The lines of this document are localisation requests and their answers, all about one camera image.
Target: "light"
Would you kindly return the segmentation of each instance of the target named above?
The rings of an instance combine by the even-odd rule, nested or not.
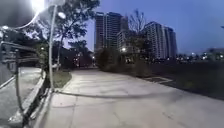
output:
[[[44,0],[31,0],[31,6],[35,13],[40,13],[44,10]]]
[[[60,18],[62,18],[62,19],[65,19],[65,18],[66,18],[65,13],[63,13],[63,12],[59,12],[59,13],[58,13],[58,16],[59,16]]]
[[[126,52],[126,48],[122,48],[121,51],[122,51],[122,52]]]
[[[5,29],[5,30],[9,29],[8,26],[3,26],[2,28]]]

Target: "dusk sky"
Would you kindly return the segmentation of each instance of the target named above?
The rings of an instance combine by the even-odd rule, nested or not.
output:
[[[100,12],[130,15],[139,9],[147,21],[172,27],[177,35],[178,52],[202,52],[224,47],[224,0],[101,0]],[[85,39],[93,51],[94,21],[88,22]]]

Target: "paved walkway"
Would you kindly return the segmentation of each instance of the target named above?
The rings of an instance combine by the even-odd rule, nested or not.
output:
[[[22,102],[39,81],[40,71],[39,68],[20,68],[19,86]],[[18,109],[15,81],[12,80],[0,89],[0,125],[7,124],[8,119],[16,114]]]
[[[223,128],[224,102],[141,79],[74,71],[43,128]]]

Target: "concrete path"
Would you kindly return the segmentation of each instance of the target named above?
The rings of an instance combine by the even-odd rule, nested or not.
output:
[[[20,68],[20,94],[22,102],[40,79],[39,68]],[[0,125],[7,124],[8,119],[18,111],[15,81],[0,89]]]
[[[224,102],[125,75],[74,71],[43,128],[223,128]]]

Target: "grass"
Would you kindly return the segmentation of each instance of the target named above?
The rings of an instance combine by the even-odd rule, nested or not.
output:
[[[224,100],[224,65],[181,64],[153,66],[154,72],[174,80],[165,85]]]
[[[63,88],[64,85],[72,78],[71,74],[66,71],[55,71],[53,76],[55,88]]]

